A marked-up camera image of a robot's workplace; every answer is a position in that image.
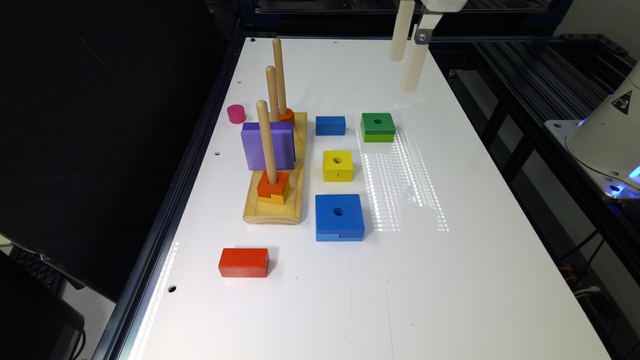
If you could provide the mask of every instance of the blue block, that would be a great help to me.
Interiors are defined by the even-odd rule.
[[[363,238],[343,238],[338,234],[316,234],[316,241],[362,241]]]
[[[344,116],[316,116],[316,135],[344,135],[347,122]]]
[[[251,171],[263,171],[267,167],[264,163],[262,136],[260,123],[244,123],[242,131],[242,145],[247,158],[247,165]],[[295,168],[296,150],[293,140],[292,122],[272,122],[271,138],[273,139],[273,153],[276,158],[277,170],[291,170]]]
[[[362,241],[360,195],[316,195],[316,241]]]

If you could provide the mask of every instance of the green square block with hole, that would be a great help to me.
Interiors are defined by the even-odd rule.
[[[364,142],[393,142],[396,126],[389,113],[362,113],[360,128]]]

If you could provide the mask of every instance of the yellow block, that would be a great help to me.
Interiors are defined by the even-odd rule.
[[[353,180],[351,151],[325,151],[322,161],[325,182],[349,182]]]
[[[273,194],[271,195],[270,198],[263,198],[258,196],[258,200],[262,202],[272,203],[272,204],[284,205],[284,203],[287,201],[287,194],[289,194],[289,180],[287,180],[287,185],[284,186],[284,190],[282,192],[283,196],[273,195]]]

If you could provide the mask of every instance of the blue square block with hole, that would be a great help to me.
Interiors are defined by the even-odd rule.
[[[316,135],[344,135],[347,121],[344,116],[316,116]]]
[[[362,241],[360,195],[316,195],[316,241]]]

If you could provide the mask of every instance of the yellow square block with hole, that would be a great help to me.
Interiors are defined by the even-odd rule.
[[[351,151],[325,151],[322,161],[325,182],[349,182],[353,180]]]

